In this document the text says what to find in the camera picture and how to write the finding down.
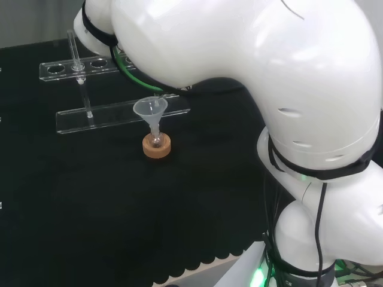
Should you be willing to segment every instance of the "green light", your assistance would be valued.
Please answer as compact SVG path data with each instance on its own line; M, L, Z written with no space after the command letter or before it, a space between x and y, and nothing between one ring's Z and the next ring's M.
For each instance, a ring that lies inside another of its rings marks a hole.
M261 287L265 284L266 278L264 277L262 270L257 269L251 279L250 287Z

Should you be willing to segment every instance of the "black table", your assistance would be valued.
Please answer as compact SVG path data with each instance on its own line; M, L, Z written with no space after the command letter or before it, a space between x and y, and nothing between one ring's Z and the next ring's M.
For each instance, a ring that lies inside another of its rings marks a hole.
M188 114L162 120L172 152L154 161L143 122L56 134L80 92L38 68L69 58L66 40L0 50L0 286L149 287L262 239L264 124L246 91L190 97ZM151 95L119 74L87 83L92 105Z

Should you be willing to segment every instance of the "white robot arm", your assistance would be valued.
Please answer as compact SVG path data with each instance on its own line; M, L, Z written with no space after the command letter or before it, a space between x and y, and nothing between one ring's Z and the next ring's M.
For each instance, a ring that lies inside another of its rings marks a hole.
M266 128L262 162L296 199L282 213L275 238L282 258L318 271L314 226L317 178L271 163L278 154L309 170L356 162L373 147L380 124L381 60L365 15L353 0L87 0L98 29L143 72L172 87L215 77L248 89ZM110 54L75 30L87 48ZM375 163L328 182L320 225L324 268L338 258L383 265L383 170Z

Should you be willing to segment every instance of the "cork base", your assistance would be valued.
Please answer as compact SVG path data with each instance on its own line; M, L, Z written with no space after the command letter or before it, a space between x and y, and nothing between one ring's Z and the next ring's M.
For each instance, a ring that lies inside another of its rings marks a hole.
M165 138L165 143L160 148L154 148L149 143L149 136L150 136L150 134L147 135L146 137L144 137L144 140L142 141L142 147L144 148L144 154L147 157L155 158L155 159L166 157L170 153L170 150L172 148L170 137L166 134L163 134L163 136Z

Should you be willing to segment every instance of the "acrylic test tube rack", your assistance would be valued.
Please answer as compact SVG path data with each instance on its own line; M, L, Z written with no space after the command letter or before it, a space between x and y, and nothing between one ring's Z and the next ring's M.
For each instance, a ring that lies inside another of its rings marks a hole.
M39 67L39 77L43 81L75 78L80 89L81 99L84 103L83 108L59 111L56 113L57 132L60 134L74 133L142 121L143 119L133 111L136 100L92 106L87 93L86 76L118 72L118 69L110 57L96 56L80 58L73 30L68 31L68 41L72 54L71 60L42 63ZM124 54L121 54L120 57L123 59L128 70L132 71L135 69ZM165 98L168 101L168 108L163 114L163 117L189 112L189 105L183 97L169 94L165 95Z

